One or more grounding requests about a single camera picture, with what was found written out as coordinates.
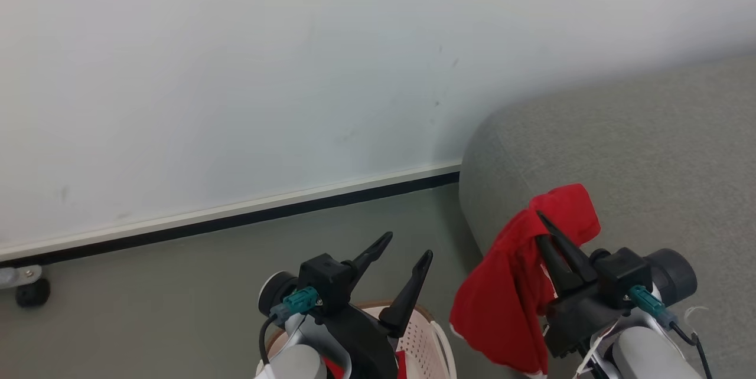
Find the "gray sofa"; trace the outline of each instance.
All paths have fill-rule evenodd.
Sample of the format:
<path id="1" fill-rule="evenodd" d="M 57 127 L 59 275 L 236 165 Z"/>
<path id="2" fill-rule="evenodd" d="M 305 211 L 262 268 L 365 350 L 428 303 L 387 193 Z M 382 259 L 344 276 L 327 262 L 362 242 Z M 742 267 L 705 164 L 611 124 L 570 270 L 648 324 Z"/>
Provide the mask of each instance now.
<path id="1" fill-rule="evenodd" d="M 462 209 L 481 251 L 532 196 L 580 182 L 602 232 L 586 245 L 670 247 L 698 292 L 677 304 L 716 379 L 756 376 L 756 57 L 541 97 L 493 113 L 462 162 Z M 702 371 L 692 347 L 683 351 Z M 574 360 L 550 377 L 570 377 Z"/>

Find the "red fabric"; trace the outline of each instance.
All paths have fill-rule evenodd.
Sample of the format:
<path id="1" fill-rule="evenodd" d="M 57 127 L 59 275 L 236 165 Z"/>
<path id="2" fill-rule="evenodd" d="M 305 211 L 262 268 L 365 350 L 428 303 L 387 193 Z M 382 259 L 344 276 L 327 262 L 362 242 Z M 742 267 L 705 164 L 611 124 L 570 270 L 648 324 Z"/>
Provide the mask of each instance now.
<path id="1" fill-rule="evenodd" d="M 548 234 L 542 212 L 576 245 L 601 229 L 588 192 L 580 184 L 555 188 L 530 201 L 507 223 L 491 250 L 457 291 L 449 322 L 467 344 L 489 360 L 527 374 L 548 373 L 548 354 L 538 315 L 554 299 L 541 269 L 535 237 Z"/>
<path id="2" fill-rule="evenodd" d="M 399 351 L 396 353 L 396 361 L 399 363 L 399 376 L 396 379 L 407 379 L 407 353 Z"/>
<path id="3" fill-rule="evenodd" d="M 405 357 L 407 357 L 407 354 L 404 351 L 398 351 L 396 353 L 396 362 L 399 365 L 399 376 L 397 376 L 396 379 L 407 379 L 407 360 Z M 323 361 L 326 363 L 328 370 L 333 374 L 333 377 L 340 378 L 344 376 L 343 369 L 338 367 L 336 363 L 330 361 L 330 359 L 326 357 L 323 357 Z"/>

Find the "white wall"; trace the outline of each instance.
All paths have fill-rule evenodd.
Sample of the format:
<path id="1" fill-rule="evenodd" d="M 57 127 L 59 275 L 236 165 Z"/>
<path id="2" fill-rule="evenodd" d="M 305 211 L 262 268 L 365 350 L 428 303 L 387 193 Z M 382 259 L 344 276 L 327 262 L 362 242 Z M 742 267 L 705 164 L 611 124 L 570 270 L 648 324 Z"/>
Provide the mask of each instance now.
<path id="1" fill-rule="evenodd" d="M 0 0 L 0 247 L 454 161 L 514 97 L 754 43 L 756 0 Z"/>

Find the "gray floor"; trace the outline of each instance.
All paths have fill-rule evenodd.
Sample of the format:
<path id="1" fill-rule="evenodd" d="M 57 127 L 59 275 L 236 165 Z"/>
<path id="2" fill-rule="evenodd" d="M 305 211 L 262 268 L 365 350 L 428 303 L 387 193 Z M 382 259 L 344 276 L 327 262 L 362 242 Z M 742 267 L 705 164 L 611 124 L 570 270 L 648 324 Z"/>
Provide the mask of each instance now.
<path id="1" fill-rule="evenodd" d="M 393 298 L 432 249 L 419 303 L 446 326 L 454 291 L 481 260 L 456 185 L 49 266 L 43 308 L 24 311 L 0 292 L 0 376 L 253 377 L 265 279 L 324 251 L 350 259 L 389 230 L 394 241 L 353 301 Z M 448 335 L 460 377 L 510 377 Z"/>

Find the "metal bracket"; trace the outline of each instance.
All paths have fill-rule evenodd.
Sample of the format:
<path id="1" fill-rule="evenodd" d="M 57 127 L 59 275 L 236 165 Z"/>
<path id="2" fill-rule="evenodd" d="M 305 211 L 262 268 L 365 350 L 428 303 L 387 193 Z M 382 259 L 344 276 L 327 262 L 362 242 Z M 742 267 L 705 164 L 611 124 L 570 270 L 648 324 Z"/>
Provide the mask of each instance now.
<path id="1" fill-rule="evenodd" d="M 19 269 L 11 267 L 0 269 L 0 289 L 29 285 L 43 276 L 41 266 L 27 266 Z"/>

